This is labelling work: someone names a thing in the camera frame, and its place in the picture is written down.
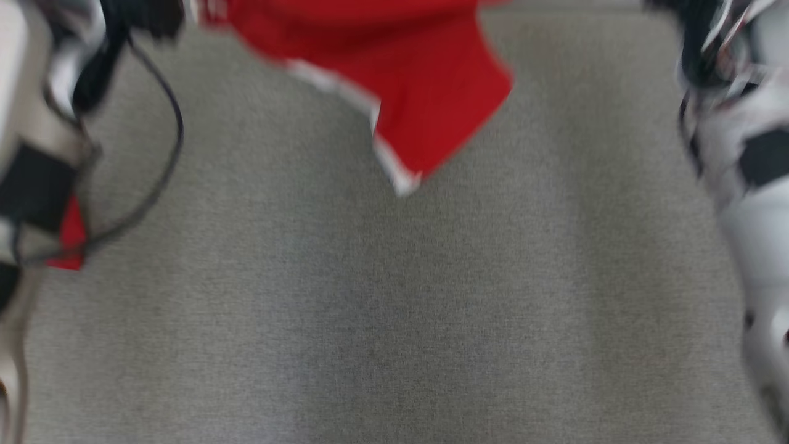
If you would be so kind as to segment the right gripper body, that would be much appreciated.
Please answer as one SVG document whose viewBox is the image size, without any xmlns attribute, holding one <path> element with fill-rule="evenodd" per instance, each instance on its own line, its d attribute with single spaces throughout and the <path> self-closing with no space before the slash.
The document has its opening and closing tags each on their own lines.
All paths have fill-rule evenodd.
<svg viewBox="0 0 789 444">
<path fill-rule="evenodd" d="M 645 8 L 670 14 L 682 36 L 679 70 L 688 87 L 729 87 L 732 75 L 719 53 L 733 26 L 739 1 L 645 1 Z"/>
</svg>

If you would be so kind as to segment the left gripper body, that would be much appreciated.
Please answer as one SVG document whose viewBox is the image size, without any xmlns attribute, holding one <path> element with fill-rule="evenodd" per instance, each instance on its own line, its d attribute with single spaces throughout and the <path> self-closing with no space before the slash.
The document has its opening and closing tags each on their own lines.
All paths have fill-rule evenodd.
<svg viewBox="0 0 789 444">
<path fill-rule="evenodd" d="M 101 6 L 111 35 L 136 30 L 157 41 L 174 40 L 186 19 L 183 1 L 102 1 Z"/>
</svg>

